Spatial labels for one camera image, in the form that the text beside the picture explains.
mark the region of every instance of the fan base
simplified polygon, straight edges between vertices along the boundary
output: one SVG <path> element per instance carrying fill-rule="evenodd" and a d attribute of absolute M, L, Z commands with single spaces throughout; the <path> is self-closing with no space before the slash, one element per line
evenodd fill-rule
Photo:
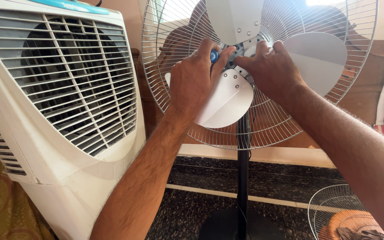
<path fill-rule="evenodd" d="M 284 234 L 268 218 L 252 210 L 247 212 L 247 240 L 286 240 Z M 229 208 L 205 220 L 198 240 L 237 240 L 237 233 L 238 209 Z"/>

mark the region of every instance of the fan pole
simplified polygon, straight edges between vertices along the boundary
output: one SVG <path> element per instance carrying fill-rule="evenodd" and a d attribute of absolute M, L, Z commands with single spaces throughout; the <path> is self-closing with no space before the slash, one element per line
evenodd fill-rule
<path fill-rule="evenodd" d="M 248 112 L 238 121 L 238 149 L 250 147 Z M 247 239 L 248 150 L 238 150 L 238 239 Z"/>

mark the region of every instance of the fan blade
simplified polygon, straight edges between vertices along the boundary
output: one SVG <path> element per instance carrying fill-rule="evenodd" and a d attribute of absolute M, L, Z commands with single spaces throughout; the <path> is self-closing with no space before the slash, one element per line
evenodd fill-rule
<path fill-rule="evenodd" d="M 262 0 L 207 0 L 206 7 L 214 32 L 223 43 L 233 46 L 259 34 Z"/>
<path fill-rule="evenodd" d="M 284 46 L 312 90 L 325 96 L 333 89 L 347 60 L 343 41 L 324 32 L 306 32 L 285 40 Z"/>
<path fill-rule="evenodd" d="M 236 70 L 221 73 L 195 123 L 207 128 L 222 128 L 237 122 L 253 101 L 251 85 Z"/>

